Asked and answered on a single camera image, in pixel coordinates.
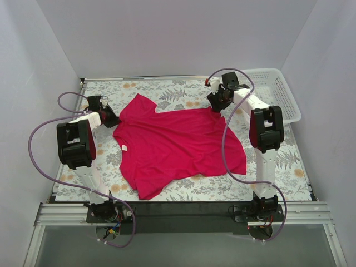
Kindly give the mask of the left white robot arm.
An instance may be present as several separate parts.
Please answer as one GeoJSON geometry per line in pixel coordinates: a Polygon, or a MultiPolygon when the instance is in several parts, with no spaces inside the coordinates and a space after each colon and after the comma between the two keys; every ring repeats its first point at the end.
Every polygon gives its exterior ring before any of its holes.
{"type": "Polygon", "coordinates": [[[73,170],[88,188],[89,203],[85,206],[95,217],[111,223],[118,217],[118,208],[108,197],[110,190],[96,166],[94,132],[100,126],[115,127],[121,120],[109,106],[107,97],[95,95],[86,99],[88,107],[83,116],[57,125],[58,155],[61,163],[73,170]]]}

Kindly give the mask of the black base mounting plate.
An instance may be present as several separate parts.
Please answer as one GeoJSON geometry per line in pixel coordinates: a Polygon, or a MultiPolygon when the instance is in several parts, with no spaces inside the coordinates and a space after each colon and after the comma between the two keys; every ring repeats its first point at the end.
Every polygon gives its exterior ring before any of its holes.
{"type": "Polygon", "coordinates": [[[116,225],[124,235],[178,233],[232,233],[245,235],[248,223],[263,225],[271,233],[270,223],[280,223],[282,207],[261,213],[247,201],[242,202],[131,202],[108,205],[84,204],[86,222],[98,226],[116,225]]]}

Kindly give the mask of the aluminium frame rail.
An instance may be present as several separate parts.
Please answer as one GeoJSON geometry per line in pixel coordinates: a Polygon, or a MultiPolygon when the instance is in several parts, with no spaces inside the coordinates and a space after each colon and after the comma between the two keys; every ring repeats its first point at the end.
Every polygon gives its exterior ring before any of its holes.
{"type": "Polygon", "coordinates": [[[325,202],[290,202],[276,238],[248,223],[232,233],[120,234],[114,245],[97,237],[106,226],[86,222],[82,204],[42,204],[25,266],[346,266],[334,220],[325,202]]]}

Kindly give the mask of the white plastic basket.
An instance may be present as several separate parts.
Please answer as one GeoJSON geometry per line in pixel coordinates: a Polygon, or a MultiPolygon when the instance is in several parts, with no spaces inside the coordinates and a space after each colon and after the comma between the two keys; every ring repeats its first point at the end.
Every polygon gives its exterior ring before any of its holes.
{"type": "Polygon", "coordinates": [[[285,125],[301,119],[299,107],[282,74],[276,68],[255,68],[243,70],[255,85],[253,95],[270,106],[279,106],[285,125]]]}

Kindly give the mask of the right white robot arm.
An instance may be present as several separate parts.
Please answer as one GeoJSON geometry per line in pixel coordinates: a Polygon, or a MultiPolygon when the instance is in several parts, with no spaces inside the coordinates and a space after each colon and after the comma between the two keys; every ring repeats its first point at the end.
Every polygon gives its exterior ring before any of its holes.
{"type": "Polygon", "coordinates": [[[214,112],[221,112],[230,104],[242,108],[249,114],[249,140],[256,155],[256,180],[253,199],[240,214],[258,221],[272,219],[278,212],[278,197],[281,190],[275,184],[276,157],[284,141],[284,124],[282,110],[279,106],[270,106],[256,97],[255,85],[248,78],[250,85],[238,80],[238,69],[224,68],[221,78],[210,75],[205,86],[211,89],[207,99],[214,112]]]}

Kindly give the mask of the magenta t shirt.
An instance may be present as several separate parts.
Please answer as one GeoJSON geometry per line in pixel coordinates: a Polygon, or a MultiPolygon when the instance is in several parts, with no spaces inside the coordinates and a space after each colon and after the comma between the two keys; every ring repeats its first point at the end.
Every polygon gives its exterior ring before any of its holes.
{"type": "Polygon", "coordinates": [[[140,200],[150,200],[175,180],[220,176],[226,167],[245,175],[243,146],[211,107],[156,112],[137,94],[121,111],[113,137],[122,148],[120,170],[140,200]]]}

